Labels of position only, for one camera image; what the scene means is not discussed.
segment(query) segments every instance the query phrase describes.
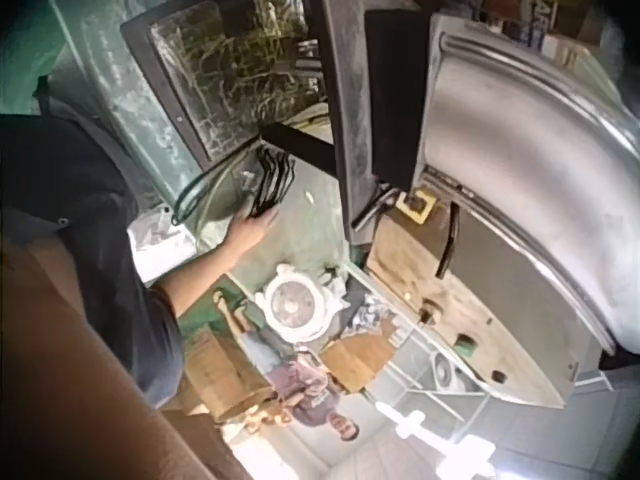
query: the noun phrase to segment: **curved metal edge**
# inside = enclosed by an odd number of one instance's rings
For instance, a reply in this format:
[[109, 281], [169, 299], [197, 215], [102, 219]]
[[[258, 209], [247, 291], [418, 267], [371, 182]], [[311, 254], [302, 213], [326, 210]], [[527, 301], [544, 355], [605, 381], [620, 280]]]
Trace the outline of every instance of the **curved metal edge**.
[[640, 159], [640, 130], [635, 118], [623, 110], [612, 111], [603, 102], [584, 91], [585, 89], [570, 77], [560, 75], [560, 72], [554, 74], [542, 68], [542, 65], [538, 65], [542, 63], [542, 59], [528, 59], [531, 54], [526, 51], [526, 55], [517, 56], [516, 52], [523, 52], [510, 44], [507, 46], [511, 47], [511, 51], [497, 48], [488, 42], [446, 32], [442, 32], [439, 43], [440, 49], [446, 55], [455, 55], [474, 63], [489, 64], [552, 96], [584, 120], [606, 132], [614, 144]]
[[430, 187], [450, 196], [469, 213], [502, 238], [514, 250], [524, 255], [565, 299], [608, 354], [615, 353], [616, 344], [607, 327], [605, 317], [589, 296], [576, 285], [566, 270], [518, 225], [493, 206], [476, 197], [473, 192], [454, 180], [427, 167], [422, 180]]

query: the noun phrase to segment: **man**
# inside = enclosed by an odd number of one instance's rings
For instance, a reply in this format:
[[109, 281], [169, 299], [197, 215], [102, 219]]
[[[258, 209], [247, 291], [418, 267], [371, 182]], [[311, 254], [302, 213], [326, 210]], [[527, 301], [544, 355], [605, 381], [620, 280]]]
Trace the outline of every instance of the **man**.
[[[227, 310], [222, 292], [214, 292], [213, 301], [221, 310]], [[360, 428], [337, 412], [340, 392], [329, 373], [317, 366], [310, 354], [297, 353], [291, 358], [281, 358], [262, 341], [243, 310], [244, 307], [240, 307], [233, 315], [225, 315], [231, 334], [258, 371], [274, 386], [283, 407], [303, 425], [317, 427], [328, 423], [341, 440], [355, 440]]]
[[275, 211], [249, 218], [243, 210], [222, 245], [147, 288], [127, 235], [136, 200], [78, 124], [0, 116], [0, 156], [3, 236], [30, 250], [147, 401], [161, 406], [175, 394], [184, 367], [176, 319], [262, 239]]

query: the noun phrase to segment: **box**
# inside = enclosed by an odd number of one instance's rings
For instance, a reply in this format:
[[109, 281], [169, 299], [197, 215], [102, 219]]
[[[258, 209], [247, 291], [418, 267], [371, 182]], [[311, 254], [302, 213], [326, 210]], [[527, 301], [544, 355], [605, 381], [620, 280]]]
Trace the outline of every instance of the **box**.
[[187, 340], [186, 376], [218, 422], [234, 418], [273, 395], [235, 339], [197, 329]]
[[389, 337], [395, 327], [391, 320], [382, 322], [382, 334], [361, 333], [330, 344], [320, 359], [348, 393], [366, 387], [391, 360], [395, 348]]

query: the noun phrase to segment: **dark shirt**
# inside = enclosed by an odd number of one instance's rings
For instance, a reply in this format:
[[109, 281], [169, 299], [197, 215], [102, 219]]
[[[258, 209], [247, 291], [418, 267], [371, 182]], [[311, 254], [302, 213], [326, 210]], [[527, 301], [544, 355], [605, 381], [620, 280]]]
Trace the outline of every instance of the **dark shirt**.
[[184, 368], [175, 315], [135, 269], [127, 227], [136, 201], [77, 124], [0, 115], [3, 235], [26, 244], [57, 234], [74, 259], [89, 324], [159, 406]]

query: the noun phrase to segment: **plywood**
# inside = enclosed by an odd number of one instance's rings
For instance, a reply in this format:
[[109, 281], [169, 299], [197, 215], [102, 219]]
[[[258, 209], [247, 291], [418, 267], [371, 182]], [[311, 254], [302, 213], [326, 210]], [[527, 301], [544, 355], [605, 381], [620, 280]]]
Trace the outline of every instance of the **plywood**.
[[[564, 392], [558, 391], [493, 311], [453, 273], [443, 280], [435, 278], [439, 258], [393, 215], [384, 216], [378, 226], [367, 264], [374, 278], [414, 312], [422, 310], [425, 300], [440, 305], [444, 314], [430, 328], [450, 346], [460, 334], [473, 338], [478, 348], [465, 360], [501, 395], [535, 405], [564, 406]], [[446, 219], [446, 212], [440, 209], [429, 223], [446, 224]], [[492, 380], [494, 371], [504, 373], [503, 384]]]
[[208, 326], [189, 338], [185, 361], [187, 378], [217, 421], [240, 415], [273, 393], [236, 341]]
[[388, 321], [380, 335], [361, 333], [342, 338], [323, 351], [320, 359], [347, 392], [359, 392], [393, 357], [395, 349], [388, 341], [393, 330]]

